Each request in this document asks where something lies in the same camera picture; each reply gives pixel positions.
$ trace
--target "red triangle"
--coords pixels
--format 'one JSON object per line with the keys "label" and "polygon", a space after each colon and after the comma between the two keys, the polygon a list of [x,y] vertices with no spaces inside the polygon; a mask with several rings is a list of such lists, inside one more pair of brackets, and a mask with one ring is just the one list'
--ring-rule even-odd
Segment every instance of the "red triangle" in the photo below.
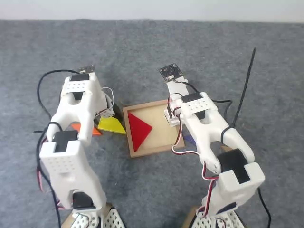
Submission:
{"label": "red triangle", "polygon": [[152,130],[152,127],[130,112],[128,112],[128,117],[131,129],[133,149],[134,151],[137,151],[138,147],[147,138],[148,134]]}

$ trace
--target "yellow shape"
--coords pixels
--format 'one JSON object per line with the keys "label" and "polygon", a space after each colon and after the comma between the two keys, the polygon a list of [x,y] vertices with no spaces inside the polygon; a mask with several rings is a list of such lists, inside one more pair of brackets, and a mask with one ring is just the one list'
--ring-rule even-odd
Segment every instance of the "yellow shape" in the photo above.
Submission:
{"label": "yellow shape", "polygon": [[109,131],[119,134],[127,134],[123,126],[120,124],[119,120],[117,120],[114,117],[107,117],[107,118],[101,117],[97,128],[99,130],[104,130],[104,131]]}

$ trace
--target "wooden block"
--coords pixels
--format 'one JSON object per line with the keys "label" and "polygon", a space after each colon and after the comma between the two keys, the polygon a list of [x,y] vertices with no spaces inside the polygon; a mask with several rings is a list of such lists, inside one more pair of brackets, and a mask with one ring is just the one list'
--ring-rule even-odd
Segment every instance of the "wooden block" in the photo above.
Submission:
{"label": "wooden block", "polygon": [[187,215],[184,224],[182,225],[181,228],[189,228],[192,225],[192,221],[194,219],[194,217],[196,216],[196,209],[199,208],[199,206],[197,207],[193,207],[191,208],[189,214]]}
{"label": "wooden block", "polygon": [[[179,127],[169,126],[164,115],[164,110],[166,109],[167,100],[137,104],[123,108],[123,116],[127,131],[130,156],[132,158],[171,150],[171,147],[174,145],[177,138]],[[134,151],[133,149],[128,112],[131,112],[133,115],[140,118],[153,128],[137,151]],[[184,146],[185,143],[181,137],[180,142],[176,148],[182,148]]]}

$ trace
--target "white perforated base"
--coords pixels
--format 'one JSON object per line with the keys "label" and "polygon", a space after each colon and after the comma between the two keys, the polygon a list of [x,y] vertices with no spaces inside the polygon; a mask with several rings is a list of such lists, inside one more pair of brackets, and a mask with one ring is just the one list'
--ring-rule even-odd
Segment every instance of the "white perforated base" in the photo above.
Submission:
{"label": "white perforated base", "polygon": [[[71,228],[96,228],[98,226],[98,218],[89,213],[73,214],[76,218]],[[118,211],[112,208],[104,220],[104,228],[125,228]]]}
{"label": "white perforated base", "polygon": [[112,208],[104,220],[105,228],[124,228],[124,223],[120,218],[118,211]]}
{"label": "white perforated base", "polygon": [[[226,228],[245,228],[234,211],[223,213],[216,217],[225,221]],[[196,217],[191,228],[215,228],[216,222],[219,228],[225,228],[224,222],[220,219],[209,216],[206,216],[203,219]]]}
{"label": "white perforated base", "polygon": [[73,217],[76,218],[71,228],[95,228],[98,226],[99,219],[96,213],[76,213]]}

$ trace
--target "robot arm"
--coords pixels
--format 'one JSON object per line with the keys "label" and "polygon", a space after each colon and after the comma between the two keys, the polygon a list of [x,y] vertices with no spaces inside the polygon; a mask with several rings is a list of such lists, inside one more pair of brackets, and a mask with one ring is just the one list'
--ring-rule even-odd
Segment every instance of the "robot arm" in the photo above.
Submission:
{"label": "robot arm", "polygon": [[[85,147],[91,143],[94,118],[99,114],[109,117],[114,111],[112,100],[102,91],[95,72],[67,77],[57,112],[51,119],[62,131],[55,124],[49,125],[48,142],[43,143],[40,158],[65,209],[102,218],[105,192],[85,154]],[[79,133],[66,130],[72,122],[80,122]]]}
{"label": "robot arm", "polygon": [[[237,209],[252,197],[265,180],[260,166],[254,162],[252,150],[237,130],[230,128],[225,132],[222,143],[232,150],[216,156],[210,145],[221,141],[222,132],[229,127],[228,123],[206,93],[189,94],[187,80],[175,64],[160,69],[160,73],[171,94],[170,107],[165,110],[168,123],[175,126],[181,121],[186,125],[196,142],[199,160],[218,175],[215,187],[211,187],[208,215],[215,216]],[[202,205],[206,205],[207,201],[208,195],[203,198]]]}

